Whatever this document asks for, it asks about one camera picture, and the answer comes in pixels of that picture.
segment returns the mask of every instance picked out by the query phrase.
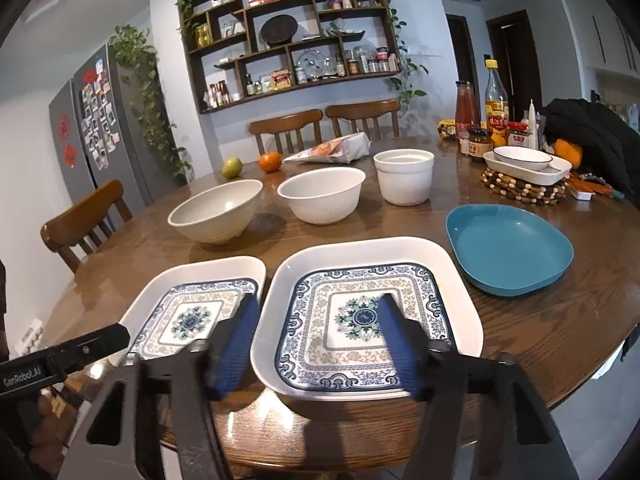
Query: wooden chair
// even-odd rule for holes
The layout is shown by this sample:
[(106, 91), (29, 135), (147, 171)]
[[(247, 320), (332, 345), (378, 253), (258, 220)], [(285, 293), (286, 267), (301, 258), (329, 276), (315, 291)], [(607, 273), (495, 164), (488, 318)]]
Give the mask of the wooden chair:
[(321, 119), (322, 110), (318, 110), (316, 108), (315, 110), (306, 110), (305, 112), (299, 112), (297, 114), (291, 114), (284, 117), (255, 121), (249, 124), (249, 132), (255, 135), (255, 140), (258, 142), (258, 150), (260, 151), (261, 155), (264, 154), (264, 145), (262, 143), (261, 137), (262, 134), (275, 136), (276, 147), (278, 149), (278, 153), (280, 154), (283, 154), (280, 134), (285, 134), (287, 151), (289, 154), (291, 154), (294, 153), (294, 149), (290, 133), (295, 130), (298, 151), (301, 152), (305, 148), (302, 143), (302, 134), (300, 133), (300, 129), (311, 123), (313, 123), (314, 126), (314, 137), (316, 140), (316, 144), (322, 144), (322, 135), (320, 134)]
[(131, 220), (131, 211), (122, 199), (123, 193), (124, 188), (119, 180), (110, 180), (102, 184), (91, 195), (44, 224), (40, 229), (42, 241), (52, 252), (58, 253), (75, 273), (80, 260), (71, 247), (80, 245), (86, 254), (93, 253), (94, 249), (86, 237), (89, 237), (96, 248), (100, 247), (102, 240), (94, 231), (97, 228), (100, 228), (105, 237), (111, 237), (113, 231), (104, 219), (112, 205), (116, 206), (125, 222)]
[(368, 119), (373, 119), (373, 131), (375, 139), (382, 139), (380, 134), (380, 125), (378, 124), (378, 117), (384, 114), (391, 113), (391, 121), (394, 127), (394, 137), (400, 137), (400, 131), (398, 130), (398, 110), (400, 109), (400, 103), (397, 99), (387, 99), (385, 101), (371, 101), (369, 103), (356, 103), (352, 105), (332, 105), (328, 106), (324, 113), (327, 117), (331, 118), (331, 122), (334, 125), (334, 133), (336, 137), (342, 136), (340, 130), (340, 122), (338, 119), (346, 119), (351, 121), (351, 131), (357, 133), (358, 124), (356, 120), (362, 122), (362, 127), (367, 137), (371, 139), (371, 132), (369, 131)]

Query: doorway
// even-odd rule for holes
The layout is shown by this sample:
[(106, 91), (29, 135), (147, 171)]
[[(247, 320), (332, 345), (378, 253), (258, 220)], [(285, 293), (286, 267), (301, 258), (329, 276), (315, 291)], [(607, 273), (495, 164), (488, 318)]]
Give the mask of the doorway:
[(519, 121), (530, 101), (542, 107), (538, 54), (526, 10), (486, 22), (498, 72), (509, 96), (509, 117)]
[(456, 16), (455, 14), (447, 14), (447, 24), (449, 25), (449, 33), (451, 34), (451, 41), (453, 42), (453, 53), (456, 56), (458, 79), (471, 83), (476, 94), (476, 100), (478, 101), (478, 110), (481, 110), (478, 71), (476, 70), (474, 48), (471, 44), (471, 35), (469, 34), (469, 27), (466, 24), (466, 18), (464, 16)]

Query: small white bowl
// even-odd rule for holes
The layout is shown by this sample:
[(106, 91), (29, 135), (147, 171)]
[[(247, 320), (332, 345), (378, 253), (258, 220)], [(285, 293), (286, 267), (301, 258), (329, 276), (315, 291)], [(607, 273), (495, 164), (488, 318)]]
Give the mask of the small white bowl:
[(494, 148), (494, 153), (498, 159), (507, 164), (532, 171), (543, 170), (553, 160), (553, 157), (548, 153), (520, 146), (498, 146)]
[(429, 198), (434, 155), (425, 150), (388, 150), (373, 157), (382, 197), (393, 205), (418, 205)]
[(356, 209), (365, 177), (355, 168), (307, 171), (280, 184), (278, 194), (303, 222), (333, 224)]
[(262, 190), (259, 180), (238, 180), (192, 196), (167, 222), (197, 242), (225, 244), (249, 225)]

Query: blue oval dish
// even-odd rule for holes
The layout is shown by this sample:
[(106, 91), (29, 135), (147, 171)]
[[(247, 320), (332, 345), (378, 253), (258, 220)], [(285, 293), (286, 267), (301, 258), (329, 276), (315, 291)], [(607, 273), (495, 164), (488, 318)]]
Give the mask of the blue oval dish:
[(558, 229), (507, 205), (457, 207), (447, 215), (447, 234), (471, 283), (494, 296), (550, 285), (574, 259), (574, 247)]

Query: white rectangular dish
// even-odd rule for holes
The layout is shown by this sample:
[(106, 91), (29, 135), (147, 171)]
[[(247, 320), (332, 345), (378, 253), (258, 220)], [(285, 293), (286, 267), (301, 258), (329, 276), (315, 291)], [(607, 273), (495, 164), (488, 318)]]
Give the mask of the white rectangular dish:
[(258, 258), (235, 256), (173, 267), (152, 279), (120, 320), (130, 347), (109, 356), (118, 365), (127, 352), (143, 359), (175, 354), (204, 339), (232, 317), (244, 294), (262, 293), (266, 268)]
[(520, 178), (537, 186), (552, 186), (569, 174), (571, 163), (558, 156), (551, 155), (551, 157), (551, 163), (541, 171), (526, 170), (503, 162), (495, 156), (494, 152), (485, 153), (484, 161), (491, 170), (506, 173), (513, 178)]
[(387, 292), (430, 337), (480, 355), (482, 325), (447, 252), (423, 238), (383, 238), (311, 247), (281, 264), (251, 348), (258, 378), (303, 399), (407, 395), (376, 322)]

